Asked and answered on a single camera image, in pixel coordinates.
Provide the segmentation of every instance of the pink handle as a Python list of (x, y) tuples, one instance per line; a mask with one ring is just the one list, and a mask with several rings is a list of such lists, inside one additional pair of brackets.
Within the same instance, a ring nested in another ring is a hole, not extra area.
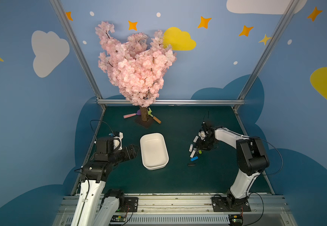
[(124, 115), (123, 118), (126, 119), (126, 118), (129, 118), (129, 117), (135, 116), (135, 115), (136, 115), (136, 113), (128, 114), (128, 115)]

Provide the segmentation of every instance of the wooden tree base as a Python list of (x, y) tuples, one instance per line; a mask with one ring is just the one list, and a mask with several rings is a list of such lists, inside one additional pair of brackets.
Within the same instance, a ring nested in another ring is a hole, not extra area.
[(148, 108), (140, 106), (139, 109), (141, 110), (142, 121), (148, 121)]

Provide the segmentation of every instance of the orange star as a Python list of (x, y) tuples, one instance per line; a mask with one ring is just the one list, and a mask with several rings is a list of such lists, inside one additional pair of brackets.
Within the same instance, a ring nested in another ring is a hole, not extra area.
[(211, 20), (211, 18), (205, 19), (205, 18), (201, 17), (201, 23), (198, 25), (197, 28), (204, 27), (204, 28), (207, 29), (208, 28), (208, 23), (209, 23), (210, 20)]
[(129, 30), (137, 30), (136, 28), (136, 25), (138, 22), (131, 22), (131, 21), (128, 21), (129, 22)]
[(247, 37), (251, 29), (253, 29), (253, 27), (247, 27), (244, 25), (243, 31), (239, 34), (239, 36), (245, 35)]
[(312, 21), (314, 21), (318, 14), (320, 14), (321, 12), (323, 12), (323, 10), (317, 10), (317, 7), (315, 7), (313, 12), (307, 18), (310, 18), (312, 19)]
[(71, 13), (72, 12), (65, 12), (65, 14), (67, 15), (68, 20), (73, 21), (72, 16), (71, 16)]

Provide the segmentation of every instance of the white tray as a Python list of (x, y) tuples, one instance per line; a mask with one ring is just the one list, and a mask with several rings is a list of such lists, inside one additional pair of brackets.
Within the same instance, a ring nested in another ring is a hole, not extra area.
[(168, 163), (168, 153), (165, 139), (161, 133), (144, 135), (140, 139), (142, 163), (149, 170), (165, 167)]

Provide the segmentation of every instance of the toy shovel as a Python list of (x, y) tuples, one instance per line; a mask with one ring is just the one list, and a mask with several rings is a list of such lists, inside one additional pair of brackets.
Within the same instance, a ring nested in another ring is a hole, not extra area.
[(158, 122), (159, 124), (161, 124), (161, 121), (158, 119), (158, 118), (156, 118), (155, 116), (153, 116), (152, 114), (151, 114), (151, 112), (152, 112), (152, 110), (151, 110), (151, 108), (149, 107), (148, 108), (148, 115), (150, 115), (156, 122)]
[(129, 118), (135, 115), (141, 115), (141, 110), (138, 110), (137, 113), (133, 113), (133, 114), (128, 114), (128, 115), (124, 115), (123, 118)]

